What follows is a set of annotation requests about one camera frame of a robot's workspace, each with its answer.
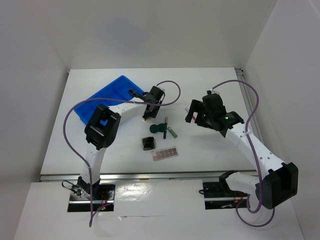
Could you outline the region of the blue plastic organizer bin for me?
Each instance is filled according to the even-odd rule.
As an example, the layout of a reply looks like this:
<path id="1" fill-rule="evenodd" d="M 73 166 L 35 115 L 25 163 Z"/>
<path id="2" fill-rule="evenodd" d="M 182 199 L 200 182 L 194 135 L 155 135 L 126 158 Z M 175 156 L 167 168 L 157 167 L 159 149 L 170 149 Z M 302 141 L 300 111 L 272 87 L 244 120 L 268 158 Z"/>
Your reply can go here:
<path id="1" fill-rule="evenodd" d="M 89 97 L 89 99 L 109 98 L 131 101 L 133 96 L 129 93 L 129 90 L 133 90 L 138 95 L 145 92 L 129 78 L 121 75 L 104 88 L 96 92 L 94 95 Z M 74 109 L 74 111 L 79 116 L 80 120 L 86 125 L 98 105 L 103 104 L 106 107 L 109 107 L 118 105 L 120 103 L 121 102 L 111 100 L 93 100 L 80 104 Z"/>

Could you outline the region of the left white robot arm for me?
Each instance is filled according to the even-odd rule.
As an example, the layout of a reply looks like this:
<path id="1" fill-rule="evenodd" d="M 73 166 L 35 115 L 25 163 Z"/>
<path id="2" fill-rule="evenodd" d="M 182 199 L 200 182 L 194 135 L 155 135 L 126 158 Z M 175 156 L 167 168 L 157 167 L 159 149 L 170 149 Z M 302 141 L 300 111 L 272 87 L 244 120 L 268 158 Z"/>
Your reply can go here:
<path id="1" fill-rule="evenodd" d="M 142 115 L 144 121 L 155 118 L 160 109 L 159 104 L 165 98 L 164 90 L 157 86 L 142 94 L 136 94 L 132 89 L 128 92 L 132 95 L 129 102 L 112 106 L 99 104 L 84 129 L 86 162 L 77 184 L 81 194 L 88 200 L 94 199 L 99 193 L 103 158 L 107 148 L 115 141 L 120 124 L 137 115 Z"/>

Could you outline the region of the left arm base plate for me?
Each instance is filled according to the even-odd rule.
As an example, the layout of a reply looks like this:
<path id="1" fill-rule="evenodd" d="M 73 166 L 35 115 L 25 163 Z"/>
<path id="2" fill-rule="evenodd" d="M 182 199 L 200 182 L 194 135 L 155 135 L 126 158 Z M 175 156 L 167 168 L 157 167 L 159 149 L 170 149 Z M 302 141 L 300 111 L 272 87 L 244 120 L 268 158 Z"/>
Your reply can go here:
<path id="1" fill-rule="evenodd" d="M 97 193 L 93 196 L 93 211 L 102 207 L 101 212 L 114 211 L 115 187 L 113 183 L 101 184 L 97 188 Z M 70 189 L 67 212 L 80 213 L 90 212 L 90 196 L 78 185 L 73 184 Z"/>

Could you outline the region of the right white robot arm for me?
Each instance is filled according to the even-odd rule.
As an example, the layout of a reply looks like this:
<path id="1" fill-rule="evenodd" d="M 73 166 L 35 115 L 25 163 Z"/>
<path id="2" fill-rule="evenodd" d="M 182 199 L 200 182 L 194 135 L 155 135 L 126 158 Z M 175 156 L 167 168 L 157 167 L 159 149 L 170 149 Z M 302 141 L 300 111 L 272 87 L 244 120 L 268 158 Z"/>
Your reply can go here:
<path id="1" fill-rule="evenodd" d="M 254 134 L 246 129 L 244 120 L 235 112 L 227 112 L 217 93 L 192 100 L 185 121 L 195 119 L 203 128 L 219 132 L 231 141 L 254 165 L 258 176 L 230 170 L 219 176 L 218 190 L 223 196 L 233 192 L 255 195 L 266 209 L 273 209 L 295 196 L 298 191 L 297 166 L 275 156 Z"/>

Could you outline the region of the black square compact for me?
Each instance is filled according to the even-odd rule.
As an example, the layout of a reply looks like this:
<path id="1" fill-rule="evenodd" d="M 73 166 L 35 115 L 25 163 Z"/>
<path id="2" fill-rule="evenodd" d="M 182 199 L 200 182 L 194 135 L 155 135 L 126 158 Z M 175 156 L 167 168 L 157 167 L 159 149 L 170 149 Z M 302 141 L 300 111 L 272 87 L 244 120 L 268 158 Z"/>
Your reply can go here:
<path id="1" fill-rule="evenodd" d="M 144 151 L 153 150 L 156 147 L 156 141 L 153 136 L 144 137 L 141 139 L 142 149 Z"/>

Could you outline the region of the eyeshadow palette clear case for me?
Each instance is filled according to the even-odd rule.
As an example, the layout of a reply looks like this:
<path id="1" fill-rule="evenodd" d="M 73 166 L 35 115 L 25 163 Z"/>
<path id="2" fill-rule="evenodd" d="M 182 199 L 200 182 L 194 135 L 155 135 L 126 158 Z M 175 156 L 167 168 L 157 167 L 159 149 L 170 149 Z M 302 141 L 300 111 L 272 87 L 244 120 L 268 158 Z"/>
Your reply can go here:
<path id="1" fill-rule="evenodd" d="M 163 149 L 153 150 L 151 152 L 152 160 L 154 162 L 174 158 L 179 155 L 178 150 L 175 146 Z"/>

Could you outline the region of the dark green gold mascara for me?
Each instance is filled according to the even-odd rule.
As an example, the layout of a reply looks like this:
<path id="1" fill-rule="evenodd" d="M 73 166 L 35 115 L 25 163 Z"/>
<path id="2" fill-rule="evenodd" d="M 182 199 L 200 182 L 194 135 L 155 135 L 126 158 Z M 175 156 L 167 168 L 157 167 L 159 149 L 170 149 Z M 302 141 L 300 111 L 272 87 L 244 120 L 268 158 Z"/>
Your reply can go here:
<path id="1" fill-rule="evenodd" d="M 164 120 L 164 132 L 163 132 L 163 139 L 167 138 L 167 128 L 168 128 L 168 117 L 165 117 Z"/>

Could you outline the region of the red lip gloss tube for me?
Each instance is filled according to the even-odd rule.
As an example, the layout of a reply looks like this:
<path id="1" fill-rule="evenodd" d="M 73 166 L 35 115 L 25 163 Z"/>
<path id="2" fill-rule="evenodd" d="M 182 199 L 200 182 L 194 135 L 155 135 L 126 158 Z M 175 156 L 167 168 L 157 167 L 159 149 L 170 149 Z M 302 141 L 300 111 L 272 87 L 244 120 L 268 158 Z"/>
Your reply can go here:
<path id="1" fill-rule="evenodd" d="M 185 110 L 187 111 L 187 113 L 189 113 L 189 108 L 185 107 Z M 196 117 L 194 115 L 192 115 L 192 119 L 195 121 L 196 120 Z"/>

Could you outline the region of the dark green powder puff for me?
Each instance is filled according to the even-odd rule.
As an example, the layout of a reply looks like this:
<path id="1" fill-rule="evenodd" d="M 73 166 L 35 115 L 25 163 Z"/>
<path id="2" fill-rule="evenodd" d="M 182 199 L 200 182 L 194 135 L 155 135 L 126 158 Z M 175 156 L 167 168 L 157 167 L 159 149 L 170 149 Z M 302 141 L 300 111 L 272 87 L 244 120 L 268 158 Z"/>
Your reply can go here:
<path id="1" fill-rule="evenodd" d="M 152 133 L 152 134 L 156 134 L 160 131 L 159 129 L 159 126 L 157 124 L 152 124 L 150 127 L 149 127 L 149 131 Z"/>

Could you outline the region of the green transparent lip balm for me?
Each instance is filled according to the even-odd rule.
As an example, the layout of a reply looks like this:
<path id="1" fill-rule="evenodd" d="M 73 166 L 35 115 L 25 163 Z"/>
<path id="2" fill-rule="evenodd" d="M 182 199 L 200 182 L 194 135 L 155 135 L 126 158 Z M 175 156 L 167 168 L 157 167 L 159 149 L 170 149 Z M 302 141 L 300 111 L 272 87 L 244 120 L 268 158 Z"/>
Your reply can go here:
<path id="1" fill-rule="evenodd" d="M 168 127 L 167 130 L 169 131 L 169 133 L 174 137 L 177 138 L 178 135 L 173 131 L 173 129 L 171 127 Z"/>

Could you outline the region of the front aluminium rail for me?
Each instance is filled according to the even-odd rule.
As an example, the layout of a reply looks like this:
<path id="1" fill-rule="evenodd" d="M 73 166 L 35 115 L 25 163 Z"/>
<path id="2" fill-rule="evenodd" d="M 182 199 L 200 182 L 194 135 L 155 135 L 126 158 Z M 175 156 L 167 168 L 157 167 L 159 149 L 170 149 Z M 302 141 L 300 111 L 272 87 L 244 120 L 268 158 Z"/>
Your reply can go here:
<path id="1" fill-rule="evenodd" d="M 122 181 L 122 180 L 192 180 L 192 179 L 215 179 L 227 171 L 187 171 L 187 172 L 147 172 L 147 173 L 106 173 L 100 176 L 102 181 Z M 62 182 L 67 180 L 76 182 L 77 174 L 47 174 L 41 175 L 40 182 Z"/>

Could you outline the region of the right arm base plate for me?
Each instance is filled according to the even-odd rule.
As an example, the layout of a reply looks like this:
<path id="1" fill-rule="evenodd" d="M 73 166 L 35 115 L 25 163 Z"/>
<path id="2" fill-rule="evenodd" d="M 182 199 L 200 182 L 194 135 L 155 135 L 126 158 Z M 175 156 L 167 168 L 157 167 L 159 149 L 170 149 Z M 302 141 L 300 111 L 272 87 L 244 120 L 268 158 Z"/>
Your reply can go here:
<path id="1" fill-rule="evenodd" d="M 219 182 L 203 182 L 202 189 L 198 191 L 204 197 L 206 210 L 245 208 L 247 194 L 240 191 L 224 191 Z"/>

